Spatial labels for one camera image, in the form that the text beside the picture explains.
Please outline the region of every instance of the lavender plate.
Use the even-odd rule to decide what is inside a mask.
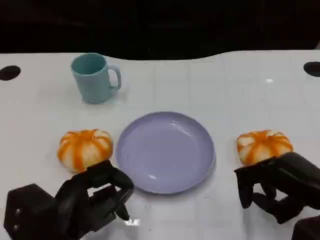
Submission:
[[[155,112],[123,131],[116,160],[138,188],[174,194],[200,183],[216,155],[209,133],[196,120],[176,112]]]

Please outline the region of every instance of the table surface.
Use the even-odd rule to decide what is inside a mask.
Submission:
[[[180,112],[203,124],[215,144],[214,174],[177,195],[136,190],[126,204],[132,222],[118,218],[84,239],[289,240],[298,219],[319,214],[306,207],[278,225],[255,204],[242,209],[233,172],[241,166],[237,136],[265,129],[282,131],[297,153],[320,167],[320,78],[303,70],[320,59],[319,51],[238,51],[176,61],[108,57],[121,69],[123,87],[99,105],[81,100],[70,71],[78,55],[0,54],[0,69],[21,68],[16,79],[0,81],[2,220],[9,190],[36,183],[54,195],[71,177],[56,157],[65,132],[99,128],[117,143],[129,123],[155,111]],[[0,238],[9,239],[3,228]]]

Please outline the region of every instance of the orange pumpkin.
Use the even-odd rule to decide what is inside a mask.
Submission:
[[[294,150],[283,133],[272,130],[244,133],[236,143],[240,160],[247,166]]]
[[[88,167],[108,160],[113,153],[111,136],[99,129],[68,131],[60,141],[57,156],[71,172],[80,173]]]

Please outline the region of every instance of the mug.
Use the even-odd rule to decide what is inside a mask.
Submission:
[[[108,70],[115,71],[118,86],[110,83]],[[108,66],[107,60],[98,53],[85,53],[71,63],[77,87],[85,102],[100,104],[109,100],[121,88],[121,73],[117,66]]]

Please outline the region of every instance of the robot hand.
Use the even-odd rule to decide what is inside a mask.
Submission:
[[[320,169],[295,152],[272,157],[234,171],[241,205],[254,202],[273,215],[279,224],[296,217],[305,206],[320,210]],[[254,193],[261,184],[264,194]],[[287,194],[276,200],[276,189]]]
[[[99,190],[89,196],[90,188]],[[129,220],[125,202],[133,189],[126,174],[103,161],[65,181],[55,197],[36,184],[9,191],[4,228],[12,240],[79,240],[116,214]]]

